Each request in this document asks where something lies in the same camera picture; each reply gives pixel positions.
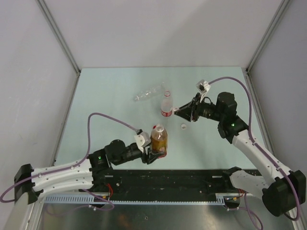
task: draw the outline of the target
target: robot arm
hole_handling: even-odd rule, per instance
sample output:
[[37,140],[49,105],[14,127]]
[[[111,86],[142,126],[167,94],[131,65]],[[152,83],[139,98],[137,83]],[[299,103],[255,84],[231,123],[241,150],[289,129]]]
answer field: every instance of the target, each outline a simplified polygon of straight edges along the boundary
[[225,172],[225,182],[234,188],[241,188],[262,199],[266,208],[275,216],[295,208],[295,198],[289,183],[273,163],[255,146],[258,144],[266,153],[279,164],[291,180],[297,192],[299,203],[306,199],[306,177],[301,171],[292,172],[287,166],[279,162],[260,143],[249,138],[248,125],[236,114],[237,103],[233,94],[222,92],[218,95],[216,104],[206,103],[205,94],[209,85],[205,81],[197,84],[201,93],[197,93],[190,103],[177,109],[174,114],[187,121],[196,122],[200,116],[218,121],[218,131],[221,138],[228,140],[242,151],[256,166],[262,176],[253,176],[238,167]]
[[[88,158],[77,167],[73,167],[73,165],[80,160],[39,169],[33,169],[30,164],[23,165],[14,178],[15,183],[32,175],[38,174],[38,177],[15,188],[15,201],[18,201],[24,193],[28,193],[28,204],[31,204],[38,197],[42,198],[53,193],[90,189],[94,185],[104,185],[106,183],[105,172],[112,169],[112,164],[120,165],[138,158],[141,158],[143,163],[151,164],[164,154],[163,152],[153,152],[150,149],[151,140],[148,133],[140,130],[135,139],[136,142],[129,146],[125,146],[121,140],[113,140],[103,149],[89,154]],[[70,166],[70,170],[61,171],[61,169]],[[59,171],[42,175],[42,173],[54,170]]]

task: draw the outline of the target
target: plastic bottle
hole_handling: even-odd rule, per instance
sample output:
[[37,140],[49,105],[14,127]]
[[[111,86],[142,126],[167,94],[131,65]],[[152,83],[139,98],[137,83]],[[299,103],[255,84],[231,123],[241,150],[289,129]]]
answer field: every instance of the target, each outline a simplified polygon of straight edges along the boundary
[[134,96],[133,100],[135,102],[144,101],[156,95],[162,94],[165,91],[163,84],[151,87],[147,90],[143,90],[139,92],[136,96]]
[[152,141],[152,150],[157,152],[164,152],[164,155],[161,157],[165,157],[167,154],[167,132],[163,125],[157,124],[154,127],[150,139]]
[[169,117],[173,112],[173,98],[170,91],[164,92],[164,97],[161,102],[161,114],[162,116]]

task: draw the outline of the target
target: brown liquid bottle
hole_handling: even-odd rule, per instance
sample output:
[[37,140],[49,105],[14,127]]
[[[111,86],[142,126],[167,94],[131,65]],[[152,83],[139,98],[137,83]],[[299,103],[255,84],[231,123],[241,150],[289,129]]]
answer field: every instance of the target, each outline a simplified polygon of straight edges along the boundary
[[150,139],[152,141],[152,150],[157,152],[164,152],[164,155],[161,157],[165,157],[167,154],[167,132],[163,125],[157,124],[155,126],[155,128],[152,130]]

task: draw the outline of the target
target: small white cap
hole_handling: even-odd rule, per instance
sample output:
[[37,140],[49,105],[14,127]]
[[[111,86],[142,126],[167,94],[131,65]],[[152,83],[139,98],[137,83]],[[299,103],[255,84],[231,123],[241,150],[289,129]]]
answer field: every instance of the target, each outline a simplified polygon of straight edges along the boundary
[[187,125],[186,125],[186,124],[182,124],[182,125],[181,125],[181,129],[182,129],[182,130],[185,130],[186,128],[187,128]]

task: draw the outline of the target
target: red wire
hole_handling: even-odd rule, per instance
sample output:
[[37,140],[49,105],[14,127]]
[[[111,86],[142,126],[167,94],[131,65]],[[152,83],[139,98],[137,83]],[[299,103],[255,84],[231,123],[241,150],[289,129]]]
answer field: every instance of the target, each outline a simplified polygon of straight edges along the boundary
[[113,189],[110,184],[106,184],[106,185],[109,187],[109,191],[111,190],[111,194],[109,196],[109,198],[111,198],[111,196],[113,195]]
[[240,197],[244,196],[244,191],[242,189],[239,189]]

